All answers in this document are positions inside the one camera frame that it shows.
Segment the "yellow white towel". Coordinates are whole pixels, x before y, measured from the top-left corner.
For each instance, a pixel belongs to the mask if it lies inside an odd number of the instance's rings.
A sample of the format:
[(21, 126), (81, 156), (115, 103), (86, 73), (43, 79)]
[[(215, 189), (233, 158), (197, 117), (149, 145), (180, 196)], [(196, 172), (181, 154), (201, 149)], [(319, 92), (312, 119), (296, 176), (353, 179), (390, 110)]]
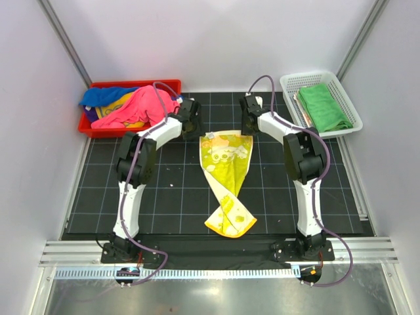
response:
[(239, 130), (209, 132), (199, 138), (199, 163), (219, 203), (205, 225), (227, 238), (243, 236), (257, 221), (238, 199), (252, 151), (253, 137)]

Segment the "green towel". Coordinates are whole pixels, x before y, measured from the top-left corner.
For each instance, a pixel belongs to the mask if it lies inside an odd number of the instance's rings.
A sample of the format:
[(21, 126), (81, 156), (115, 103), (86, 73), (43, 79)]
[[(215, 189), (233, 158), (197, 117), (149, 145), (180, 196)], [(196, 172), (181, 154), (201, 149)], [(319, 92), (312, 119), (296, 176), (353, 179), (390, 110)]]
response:
[(324, 83), (301, 87), (297, 100), (320, 133), (353, 128), (353, 124)]

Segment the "printed rabbit towel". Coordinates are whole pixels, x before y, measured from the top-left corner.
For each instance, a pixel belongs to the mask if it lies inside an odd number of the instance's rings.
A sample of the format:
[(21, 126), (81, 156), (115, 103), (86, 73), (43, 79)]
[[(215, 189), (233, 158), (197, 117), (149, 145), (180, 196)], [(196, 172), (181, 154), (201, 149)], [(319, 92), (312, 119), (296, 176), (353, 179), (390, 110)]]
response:
[(307, 125), (308, 127), (313, 127), (314, 125), (313, 125), (313, 123), (312, 123), (312, 120), (311, 120), (310, 116), (307, 114), (307, 112), (305, 111), (305, 109), (303, 108), (303, 106), (301, 105), (301, 103), (300, 103), (300, 100), (299, 100), (299, 97), (298, 97), (297, 93), (295, 93), (295, 94), (293, 95), (293, 99), (294, 99), (294, 100), (295, 100), (295, 102), (297, 103), (297, 106), (298, 106), (298, 108), (299, 108), (299, 110), (300, 110), (300, 112), (301, 112), (301, 114), (302, 114), (302, 117), (303, 117), (303, 119), (304, 119), (304, 121), (305, 121), (306, 125)]

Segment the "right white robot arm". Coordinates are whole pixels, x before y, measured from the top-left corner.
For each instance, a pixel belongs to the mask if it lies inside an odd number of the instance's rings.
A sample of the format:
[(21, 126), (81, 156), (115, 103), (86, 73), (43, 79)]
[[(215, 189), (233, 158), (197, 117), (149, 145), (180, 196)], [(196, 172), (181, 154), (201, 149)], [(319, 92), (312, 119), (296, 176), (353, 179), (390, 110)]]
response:
[(320, 186), (330, 165), (329, 151), (315, 129), (305, 129), (263, 108), (251, 93), (240, 98), (241, 133), (265, 133), (283, 147), (283, 162), (295, 185), (299, 218), (292, 248), (304, 260), (314, 260), (326, 246), (321, 216)]

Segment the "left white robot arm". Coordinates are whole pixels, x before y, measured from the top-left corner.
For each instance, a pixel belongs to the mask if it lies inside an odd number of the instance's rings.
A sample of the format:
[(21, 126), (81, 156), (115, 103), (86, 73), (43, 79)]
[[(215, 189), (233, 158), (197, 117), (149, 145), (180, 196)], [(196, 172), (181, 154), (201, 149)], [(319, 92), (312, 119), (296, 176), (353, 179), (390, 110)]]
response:
[(119, 207), (110, 241), (105, 244), (102, 261), (131, 263), (143, 250), (134, 243), (139, 232), (138, 216), (142, 195), (153, 177), (157, 150), (171, 140), (204, 135), (201, 104), (193, 98), (180, 101), (176, 113), (167, 114), (159, 123), (137, 133), (127, 132), (117, 154)]

